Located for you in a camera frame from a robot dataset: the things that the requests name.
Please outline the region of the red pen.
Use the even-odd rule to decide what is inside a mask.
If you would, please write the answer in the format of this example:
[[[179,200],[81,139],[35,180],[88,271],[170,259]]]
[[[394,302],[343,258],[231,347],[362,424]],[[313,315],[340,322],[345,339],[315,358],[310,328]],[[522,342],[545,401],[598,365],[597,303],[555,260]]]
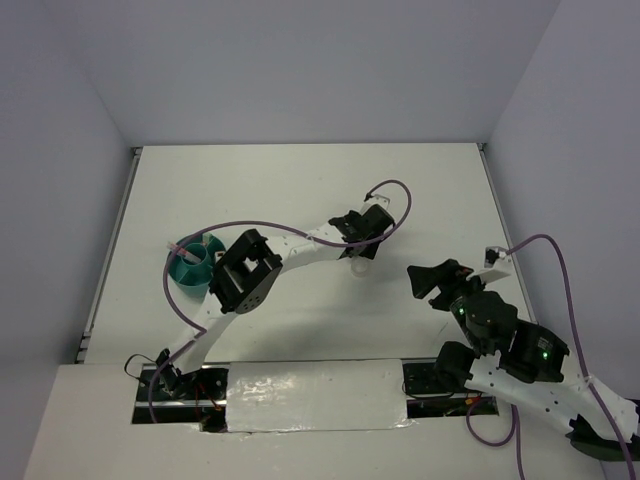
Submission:
[[[166,244],[166,247],[172,252],[174,253],[176,256],[181,257],[183,260],[191,263],[191,264],[197,264],[200,263],[202,261],[202,259],[196,255],[194,255],[193,253],[189,252],[186,248],[180,247],[178,244],[173,243],[173,242],[168,242]]]

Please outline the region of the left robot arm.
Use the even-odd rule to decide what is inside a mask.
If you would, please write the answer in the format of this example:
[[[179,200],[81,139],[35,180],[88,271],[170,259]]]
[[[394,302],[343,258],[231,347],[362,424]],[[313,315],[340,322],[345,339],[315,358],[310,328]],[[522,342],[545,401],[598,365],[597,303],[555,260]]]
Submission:
[[[186,328],[156,359],[148,401],[156,386],[182,399],[195,389],[198,372],[223,332],[238,316],[257,309],[278,277],[314,263],[375,258],[379,245],[399,226],[387,208],[373,200],[361,211],[329,219],[310,231],[269,222],[246,222],[249,229],[216,260],[201,306],[193,318],[168,303]]]

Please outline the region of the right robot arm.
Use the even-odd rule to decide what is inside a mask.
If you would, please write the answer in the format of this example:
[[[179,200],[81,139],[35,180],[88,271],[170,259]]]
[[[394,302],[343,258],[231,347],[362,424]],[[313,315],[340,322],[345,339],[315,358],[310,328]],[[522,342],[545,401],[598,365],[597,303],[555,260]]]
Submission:
[[[581,453],[606,462],[639,459],[639,408],[593,376],[548,328],[520,318],[489,289],[514,272],[498,258],[474,271],[454,259],[409,266],[412,294],[453,315],[465,339],[445,342],[435,360],[446,391],[482,392],[557,428]]]

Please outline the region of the clear tape roll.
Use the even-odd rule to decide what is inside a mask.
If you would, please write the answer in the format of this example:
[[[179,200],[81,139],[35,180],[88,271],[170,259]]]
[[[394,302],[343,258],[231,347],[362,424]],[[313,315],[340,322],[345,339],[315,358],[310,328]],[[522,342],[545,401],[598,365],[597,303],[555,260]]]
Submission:
[[[358,277],[366,277],[369,274],[371,261],[367,258],[356,257],[351,260],[351,273]]]

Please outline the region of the silver foil plate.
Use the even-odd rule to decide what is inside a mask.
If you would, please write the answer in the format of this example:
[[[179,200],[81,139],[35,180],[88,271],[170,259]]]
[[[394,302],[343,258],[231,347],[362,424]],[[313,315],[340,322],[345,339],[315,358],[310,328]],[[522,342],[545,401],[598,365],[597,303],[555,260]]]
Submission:
[[[404,428],[397,359],[234,363],[228,372],[230,432],[373,431]]]

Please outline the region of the teal round organizer container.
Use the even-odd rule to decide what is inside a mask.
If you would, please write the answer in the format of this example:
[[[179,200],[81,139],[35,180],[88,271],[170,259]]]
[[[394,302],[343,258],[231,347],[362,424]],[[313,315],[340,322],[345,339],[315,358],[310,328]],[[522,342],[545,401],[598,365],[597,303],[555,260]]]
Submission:
[[[169,266],[169,277],[189,298],[202,300],[212,279],[213,266],[226,248],[211,233],[197,236],[183,248],[200,257],[202,261],[191,264],[176,256]]]

